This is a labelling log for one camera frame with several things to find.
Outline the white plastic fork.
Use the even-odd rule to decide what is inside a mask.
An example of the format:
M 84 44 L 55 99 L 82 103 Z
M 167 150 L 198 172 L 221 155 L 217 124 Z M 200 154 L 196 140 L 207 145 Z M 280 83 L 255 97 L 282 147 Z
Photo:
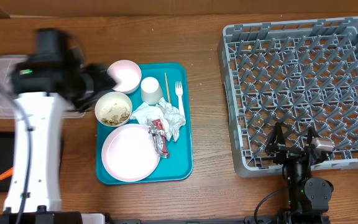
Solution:
M 175 94 L 178 97 L 178 110 L 180 112 L 180 114 L 185 117 L 185 111 L 184 111 L 184 107 L 183 107 L 183 87 L 181 84 L 181 81 L 177 81 L 175 82 Z

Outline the red foil snack wrapper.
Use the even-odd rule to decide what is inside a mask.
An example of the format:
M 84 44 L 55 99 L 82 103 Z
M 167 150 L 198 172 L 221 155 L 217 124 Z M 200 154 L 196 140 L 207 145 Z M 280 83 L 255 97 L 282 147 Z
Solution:
M 149 127 L 149 134 L 152 135 L 152 139 L 155 146 L 156 153 L 164 159 L 170 157 L 170 153 L 167 150 L 166 139 L 165 139 L 165 130 L 160 119 L 147 120 Z

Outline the wooden chopstick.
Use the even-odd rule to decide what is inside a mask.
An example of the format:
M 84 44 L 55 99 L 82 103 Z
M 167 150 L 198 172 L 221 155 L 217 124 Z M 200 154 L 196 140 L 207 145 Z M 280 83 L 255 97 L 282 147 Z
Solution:
M 168 101 L 169 103 L 171 103 L 171 100 L 170 100 L 170 89 L 169 89 L 169 84 L 168 84 L 167 73 L 165 73 L 165 86 L 166 86 L 166 91 L 167 91 L 167 101 Z

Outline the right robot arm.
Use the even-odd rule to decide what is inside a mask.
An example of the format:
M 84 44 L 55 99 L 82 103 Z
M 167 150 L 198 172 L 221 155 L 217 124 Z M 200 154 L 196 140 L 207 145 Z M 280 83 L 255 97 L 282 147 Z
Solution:
M 311 166 L 320 164 L 333 153 L 334 145 L 312 127 L 307 129 L 306 146 L 287 146 L 281 123 L 275 123 L 265 152 L 273 154 L 273 162 L 281 164 L 286 178 L 289 208 L 281 209 L 273 223 L 329 223 L 324 216 L 334 191 L 333 184 L 313 177 Z

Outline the pink bowl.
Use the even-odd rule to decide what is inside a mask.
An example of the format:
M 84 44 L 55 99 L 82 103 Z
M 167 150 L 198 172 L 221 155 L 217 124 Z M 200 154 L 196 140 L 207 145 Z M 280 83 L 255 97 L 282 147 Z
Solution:
M 136 91 L 142 79 L 140 67 L 130 60 L 114 62 L 108 67 L 107 73 L 116 81 L 112 89 L 125 94 Z

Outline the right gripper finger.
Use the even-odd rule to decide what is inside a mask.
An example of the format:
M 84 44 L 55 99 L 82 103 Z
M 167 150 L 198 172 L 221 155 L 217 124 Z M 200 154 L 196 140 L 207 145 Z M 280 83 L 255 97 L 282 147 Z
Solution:
M 265 152 L 283 152 L 286 147 L 280 122 L 276 122 L 267 138 Z
M 306 135 L 306 143 L 309 146 L 317 146 L 317 140 L 319 140 L 320 136 L 318 135 L 315 128 L 312 126 L 308 127 L 307 135 Z

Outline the white napkin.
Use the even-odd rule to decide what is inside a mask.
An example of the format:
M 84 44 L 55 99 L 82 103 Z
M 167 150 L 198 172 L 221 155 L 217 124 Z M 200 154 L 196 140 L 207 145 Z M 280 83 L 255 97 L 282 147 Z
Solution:
M 168 141 L 178 141 L 180 128 L 186 124 L 185 117 L 180 114 L 179 109 L 165 101 L 164 98 L 153 106 L 143 102 L 130 115 L 130 119 L 136 119 L 141 125 L 148 126 L 149 121 L 160 120 L 162 122 L 165 137 Z

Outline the white bowl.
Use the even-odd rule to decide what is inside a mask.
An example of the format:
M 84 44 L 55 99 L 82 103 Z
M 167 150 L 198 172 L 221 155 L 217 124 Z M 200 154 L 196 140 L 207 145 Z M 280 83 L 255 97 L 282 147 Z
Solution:
M 96 102 L 94 113 L 101 124 L 116 128 L 129 121 L 132 101 L 126 94 L 112 91 Z

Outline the teal plastic tray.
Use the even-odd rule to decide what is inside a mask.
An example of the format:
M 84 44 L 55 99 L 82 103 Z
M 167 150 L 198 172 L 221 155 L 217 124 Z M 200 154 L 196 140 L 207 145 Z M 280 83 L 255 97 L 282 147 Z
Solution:
M 186 124 L 180 128 L 178 140 L 176 142 L 171 140 L 167 143 L 170 157 L 168 159 L 161 159 L 156 169 L 148 177 L 133 183 L 140 184 L 184 180 L 193 170 L 193 143 L 186 70 L 178 63 L 140 64 L 139 67 L 142 72 L 142 79 L 145 77 L 154 77 L 159 81 L 164 97 L 167 97 L 165 73 L 167 74 L 170 100 L 171 104 L 175 107 L 178 106 L 178 98 L 175 94 L 175 83 L 181 81 Z M 140 87 L 138 87 L 135 92 L 129 94 L 129 98 L 132 101 L 133 109 L 139 107 L 143 103 L 141 100 Z M 122 182 L 112 177 L 108 174 L 102 163 L 101 153 L 103 144 L 108 135 L 115 129 L 116 128 L 105 126 L 99 121 L 97 122 L 96 176 L 99 181 L 105 185 L 131 184 L 130 182 Z

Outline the pink plate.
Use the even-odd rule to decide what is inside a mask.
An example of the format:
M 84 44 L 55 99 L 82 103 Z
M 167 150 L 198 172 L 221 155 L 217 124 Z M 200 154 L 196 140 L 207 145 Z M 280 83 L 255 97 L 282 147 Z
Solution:
M 148 177 L 160 162 L 149 129 L 140 124 L 125 124 L 110 133 L 103 143 L 101 159 L 107 173 L 122 182 Z

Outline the grey dishwasher rack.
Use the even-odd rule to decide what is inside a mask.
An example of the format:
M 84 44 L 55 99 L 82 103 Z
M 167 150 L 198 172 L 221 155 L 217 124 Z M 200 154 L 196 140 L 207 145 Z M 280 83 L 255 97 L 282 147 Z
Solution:
M 265 151 L 275 123 L 288 146 L 309 128 L 331 140 L 316 169 L 358 169 L 358 17 L 228 25 L 218 57 L 238 176 L 281 172 Z

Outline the orange carrot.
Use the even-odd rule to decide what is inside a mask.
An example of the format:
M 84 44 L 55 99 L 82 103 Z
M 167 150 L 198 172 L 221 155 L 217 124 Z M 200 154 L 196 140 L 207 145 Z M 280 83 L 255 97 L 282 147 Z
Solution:
M 0 181 L 11 177 L 11 176 L 13 175 L 13 172 L 14 172 L 14 168 L 13 168 L 13 167 L 11 167 L 10 169 L 8 169 L 8 170 L 6 170 L 5 172 L 3 172 L 3 173 L 0 175 Z

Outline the clear plastic bin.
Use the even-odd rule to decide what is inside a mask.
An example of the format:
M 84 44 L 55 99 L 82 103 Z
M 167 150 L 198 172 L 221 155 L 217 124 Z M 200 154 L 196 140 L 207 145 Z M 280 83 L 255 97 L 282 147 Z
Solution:
M 15 69 L 18 63 L 26 61 L 27 55 L 2 55 L 0 56 L 0 91 L 4 90 L 9 95 L 13 95 L 11 72 Z M 22 99 L 25 100 L 24 108 L 32 114 L 35 111 L 41 109 L 49 110 L 52 108 L 52 103 L 57 100 L 57 110 L 62 114 L 61 118 L 82 118 L 85 113 L 75 111 L 75 107 L 69 101 L 64 100 L 57 94 L 50 95 L 50 98 L 44 93 L 26 93 L 22 95 Z M 15 111 L 12 103 L 7 100 L 4 95 L 0 93 L 0 119 L 14 119 Z

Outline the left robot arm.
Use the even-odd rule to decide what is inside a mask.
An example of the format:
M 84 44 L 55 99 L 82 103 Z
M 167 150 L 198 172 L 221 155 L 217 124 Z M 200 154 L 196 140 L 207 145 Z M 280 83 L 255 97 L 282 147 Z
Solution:
M 0 223 L 107 223 L 107 213 L 64 212 L 60 197 L 62 121 L 66 103 L 84 112 L 116 86 L 100 63 L 85 64 L 68 33 L 38 29 L 33 54 L 10 74 L 14 108 L 14 171 Z

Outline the white plastic cup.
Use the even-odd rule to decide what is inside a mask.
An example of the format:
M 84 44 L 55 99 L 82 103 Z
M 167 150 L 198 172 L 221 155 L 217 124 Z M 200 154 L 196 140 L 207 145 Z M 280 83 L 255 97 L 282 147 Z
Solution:
M 163 97 L 163 92 L 158 80 L 154 77 L 146 77 L 141 81 L 141 98 L 148 105 L 156 105 Z

